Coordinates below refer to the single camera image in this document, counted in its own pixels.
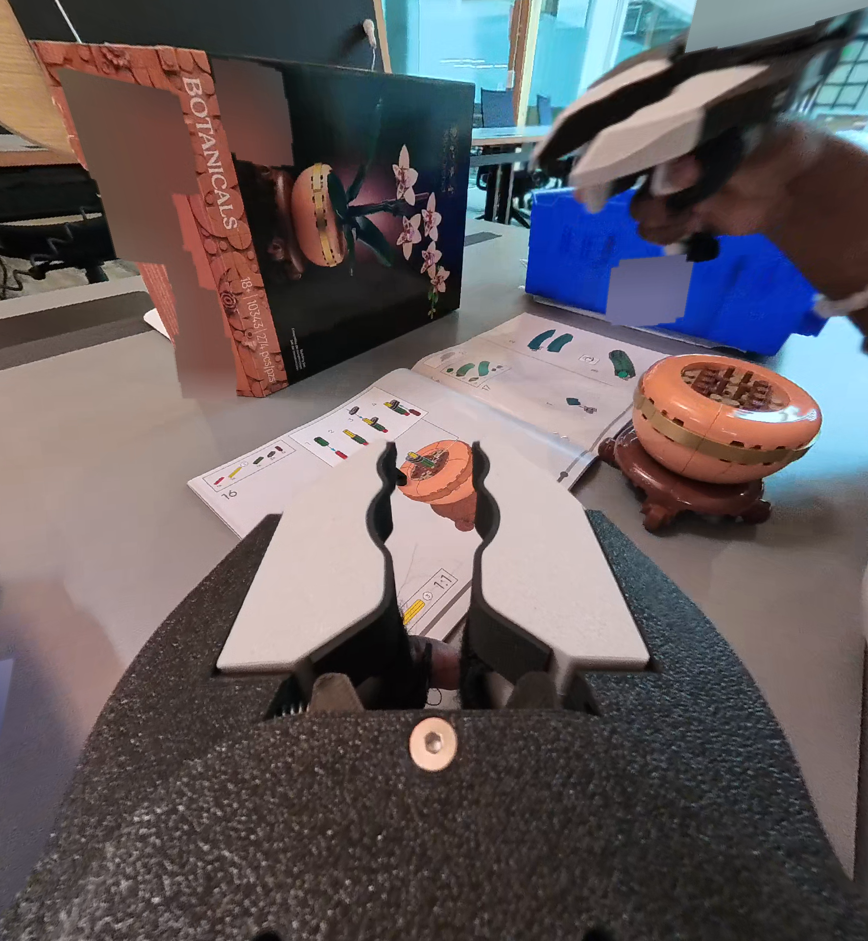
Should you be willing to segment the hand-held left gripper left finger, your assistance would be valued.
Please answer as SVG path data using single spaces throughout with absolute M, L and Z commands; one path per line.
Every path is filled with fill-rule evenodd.
M 386 541 L 396 447 L 377 441 L 299 491 L 218 653 L 223 675 L 369 675 L 405 641 Z

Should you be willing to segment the grey desk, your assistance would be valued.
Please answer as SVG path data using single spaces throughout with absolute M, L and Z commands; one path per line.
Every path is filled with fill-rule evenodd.
M 599 323 L 522 293 L 529 234 L 470 221 L 459 312 L 263 400 L 181 395 L 157 331 L 0 371 L 0 911 L 44 850 L 78 752 L 172 609 L 236 544 L 188 479 L 520 312 Z M 848 874 L 855 854 L 868 562 L 868 358 L 830 320 L 774 368 L 823 411 L 804 460 L 769 478 L 769 522 L 681 520 L 652 535 L 608 467 L 576 495 L 604 511 L 706 614 L 786 731 Z

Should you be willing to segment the large blue plastic bin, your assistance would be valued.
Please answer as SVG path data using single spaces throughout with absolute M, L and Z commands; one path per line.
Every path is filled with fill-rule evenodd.
M 569 189 L 534 196 L 525 292 L 610 321 L 612 271 L 629 260 L 665 256 L 639 236 L 631 196 L 613 197 L 596 214 Z M 820 334 L 825 321 L 813 310 L 813 288 L 768 239 L 720 236 L 718 244 L 715 259 L 693 265 L 684 314 L 661 322 L 649 315 L 640 328 L 760 356 L 778 353 L 793 335 Z

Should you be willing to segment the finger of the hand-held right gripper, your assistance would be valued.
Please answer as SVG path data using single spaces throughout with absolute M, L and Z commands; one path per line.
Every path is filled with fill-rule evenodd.
M 576 197 L 594 213 L 622 188 L 653 173 L 667 195 L 664 167 L 700 152 L 705 185 L 717 186 L 753 142 L 772 99 L 769 65 L 740 65 L 693 75 L 668 86 L 668 65 L 637 65 L 584 92 L 568 112 L 581 148 L 569 176 Z
M 576 170 L 649 170 L 686 154 L 686 105 L 664 101 L 687 76 L 685 58 L 637 58 L 610 71 L 555 119 L 533 167 L 548 170 L 577 149 Z

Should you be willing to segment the open instruction booklet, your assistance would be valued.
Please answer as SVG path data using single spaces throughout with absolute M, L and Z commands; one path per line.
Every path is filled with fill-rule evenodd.
M 189 480 L 238 537 L 375 441 L 393 494 L 396 597 L 409 633 L 445 640 L 469 603 L 475 441 L 497 438 L 573 488 L 627 424 L 639 377 L 667 353 L 528 312 L 390 371 L 319 418 Z

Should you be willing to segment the orange floral toy box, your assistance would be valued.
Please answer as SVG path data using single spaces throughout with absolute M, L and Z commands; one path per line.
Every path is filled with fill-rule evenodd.
M 184 394 L 275 394 L 459 307 L 473 86 L 31 46 Z

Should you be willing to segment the peach brick flowerpot model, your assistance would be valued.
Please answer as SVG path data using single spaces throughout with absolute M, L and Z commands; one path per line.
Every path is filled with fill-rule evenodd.
M 642 374 L 628 426 L 598 455 L 638 494 L 650 533 L 685 514 L 757 525 L 771 515 L 764 480 L 804 457 L 821 426 L 815 399 L 775 371 L 675 356 Z

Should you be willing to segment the light wooden table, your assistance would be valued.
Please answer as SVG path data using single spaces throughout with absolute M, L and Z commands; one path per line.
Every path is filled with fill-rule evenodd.
M 0 1 L 0 126 L 75 163 L 63 117 L 9 2 Z

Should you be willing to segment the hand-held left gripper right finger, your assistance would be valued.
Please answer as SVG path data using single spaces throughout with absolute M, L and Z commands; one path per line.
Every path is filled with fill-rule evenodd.
M 651 659 L 586 511 L 499 441 L 473 445 L 468 649 L 495 673 L 638 672 Z

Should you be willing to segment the person's right hand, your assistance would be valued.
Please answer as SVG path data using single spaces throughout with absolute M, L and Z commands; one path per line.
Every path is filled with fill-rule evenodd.
M 828 300 L 868 288 L 868 152 L 803 122 L 780 122 L 760 136 L 733 175 L 692 207 L 638 192 L 630 213 L 657 245 L 699 230 L 762 234 Z

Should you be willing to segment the wooden top office table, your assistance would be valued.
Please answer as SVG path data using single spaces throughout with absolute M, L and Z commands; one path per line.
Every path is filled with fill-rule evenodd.
M 481 219 L 530 228 L 528 213 L 514 205 L 517 169 L 527 167 L 531 153 L 552 125 L 475 128 L 470 166 L 476 170 L 476 186 L 486 196 Z

